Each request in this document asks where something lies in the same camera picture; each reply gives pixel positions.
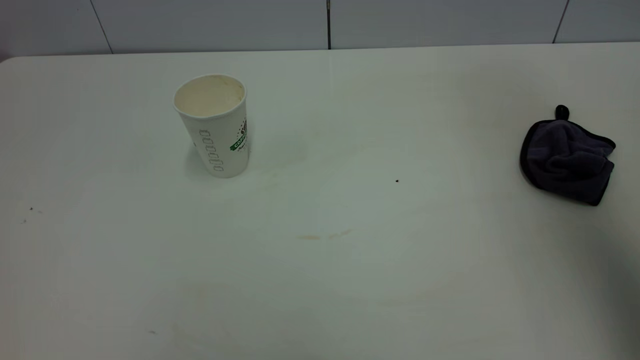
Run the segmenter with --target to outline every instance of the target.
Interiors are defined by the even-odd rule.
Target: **cup rim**
[[[187,114],[186,112],[178,109],[178,107],[175,105],[175,96],[178,94],[178,91],[180,91],[180,89],[184,86],[187,85],[188,83],[192,82],[193,80],[196,79],[200,79],[200,78],[205,78],[207,76],[226,76],[228,78],[232,78],[233,80],[236,80],[238,83],[240,83],[240,85],[242,85],[242,88],[244,90],[244,94],[242,96],[242,99],[240,100],[240,102],[235,105],[233,108],[223,112],[223,113],[219,113],[219,114],[215,114],[215,115],[211,115],[211,116],[194,116],[194,115],[190,115]],[[179,114],[190,117],[192,119],[197,119],[197,120],[206,120],[206,119],[215,119],[217,117],[222,117],[224,115],[227,115],[229,113],[232,113],[233,111],[235,111],[236,109],[238,109],[242,104],[244,104],[244,100],[246,99],[246,86],[244,85],[244,83],[242,81],[240,81],[240,79],[236,78],[235,76],[231,76],[231,75],[227,75],[227,74],[204,74],[204,75],[198,75],[193,79],[189,79],[187,81],[185,81],[183,84],[181,84],[180,86],[178,86],[177,89],[175,89],[175,92],[173,93],[173,109],[175,109],[175,111],[177,111]]]

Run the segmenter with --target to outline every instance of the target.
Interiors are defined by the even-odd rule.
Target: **table surface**
[[[640,44],[0,64],[0,358],[638,359]],[[242,79],[202,166],[172,95]],[[556,105],[618,148],[598,207],[518,153]]]

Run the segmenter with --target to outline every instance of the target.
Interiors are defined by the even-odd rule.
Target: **stain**
[[[270,159],[261,161],[259,167],[254,168],[259,168],[263,174],[269,174],[279,172],[307,160],[308,144],[300,140],[299,134],[294,129],[282,136],[272,139],[270,144],[262,150],[265,153],[272,154]]]
[[[349,234],[351,231],[353,231],[353,229],[348,229],[348,230],[345,230],[345,231],[343,231],[341,233],[331,234],[331,235],[329,235],[329,240],[335,239],[335,238],[341,238],[341,237]]]
[[[299,236],[298,239],[300,240],[320,240],[320,236],[316,236],[316,235],[303,235],[303,236]]]

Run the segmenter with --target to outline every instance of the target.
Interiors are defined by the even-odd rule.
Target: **green logo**
[[[233,144],[233,145],[231,145],[231,147],[229,147],[229,149],[231,149],[231,151],[235,151],[238,148],[242,149],[242,143],[244,142],[244,139],[246,138],[246,115],[244,116],[243,124],[240,127],[240,129],[238,130],[236,136],[240,136],[240,137],[238,138],[238,140],[236,141],[235,144]]]
[[[240,136],[240,139],[238,139],[238,141],[236,141],[235,144],[231,145],[231,147],[229,147],[229,149],[231,149],[231,151],[236,150],[238,147],[240,147],[240,145],[242,145],[242,142],[244,141],[244,138],[246,138],[246,133],[242,134],[242,136]]]

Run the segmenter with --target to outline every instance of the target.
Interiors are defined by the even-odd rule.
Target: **brown stain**
[[[320,240],[320,236],[316,236],[316,235],[302,235],[299,236],[298,239],[300,240]]]
[[[345,230],[345,231],[343,231],[343,232],[341,232],[339,234],[338,233],[331,234],[331,235],[329,235],[329,240],[335,239],[335,238],[341,238],[341,237],[343,237],[345,235],[348,235],[351,231],[353,231],[353,229]]]

